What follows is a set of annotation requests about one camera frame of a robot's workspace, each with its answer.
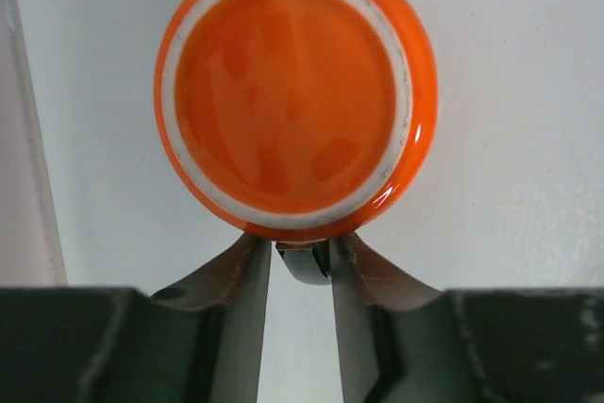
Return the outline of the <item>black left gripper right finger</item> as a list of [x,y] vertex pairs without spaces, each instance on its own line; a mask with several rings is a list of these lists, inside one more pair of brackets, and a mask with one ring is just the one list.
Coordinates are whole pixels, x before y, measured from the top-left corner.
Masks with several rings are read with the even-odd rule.
[[347,402],[599,402],[598,288],[438,291],[351,234],[329,244]]

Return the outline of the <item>orange mug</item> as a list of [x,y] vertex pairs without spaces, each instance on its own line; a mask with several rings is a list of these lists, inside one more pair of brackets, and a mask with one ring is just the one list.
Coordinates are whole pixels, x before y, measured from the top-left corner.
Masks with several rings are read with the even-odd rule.
[[383,214],[422,167],[436,63],[407,0],[183,0],[154,110],[191,194],[324,285],[327,242]]

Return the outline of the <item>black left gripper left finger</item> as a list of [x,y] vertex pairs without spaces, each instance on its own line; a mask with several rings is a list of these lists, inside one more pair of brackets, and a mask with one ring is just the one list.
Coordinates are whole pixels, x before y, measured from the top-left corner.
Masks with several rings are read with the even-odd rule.
[[5,402],[254,402],[271,263],[244,234],[152,295],[5,288]]

